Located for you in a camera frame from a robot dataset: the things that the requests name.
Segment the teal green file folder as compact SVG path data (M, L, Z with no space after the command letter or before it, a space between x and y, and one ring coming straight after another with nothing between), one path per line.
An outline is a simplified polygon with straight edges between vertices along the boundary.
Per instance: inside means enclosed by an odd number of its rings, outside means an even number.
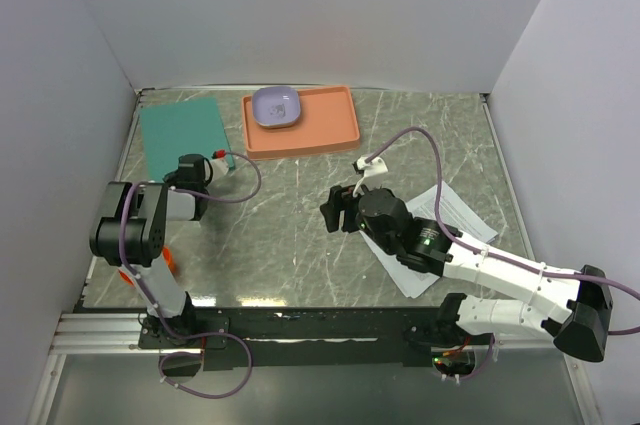
M154 181L175 170L182 155L210 157L215 151L231 150L214 98L145 107L139 123L148 174Z

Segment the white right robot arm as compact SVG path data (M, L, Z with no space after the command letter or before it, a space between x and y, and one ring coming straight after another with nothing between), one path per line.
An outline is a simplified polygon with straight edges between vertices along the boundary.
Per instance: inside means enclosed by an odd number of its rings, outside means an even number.
M498 299L447 296L437 319L444 341L485 334L531 337L576 359L603 361L613 308L603 270L560 269L505 253L412 214L386 188L354 194L350 187L334 186L320 212L328 232L362 232L412 271L500 293Z

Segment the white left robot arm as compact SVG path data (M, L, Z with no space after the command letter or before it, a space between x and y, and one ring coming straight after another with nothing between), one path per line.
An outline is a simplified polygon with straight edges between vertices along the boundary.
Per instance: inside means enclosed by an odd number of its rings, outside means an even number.
M163 255L166 223L201 220L212 179L210 161L188 154L160 183L136 186L111 181L90 232L92 254L133 283L146 304L148 327L162 328L164 337L177 347L196 339L198 322L188 292L178 285Z

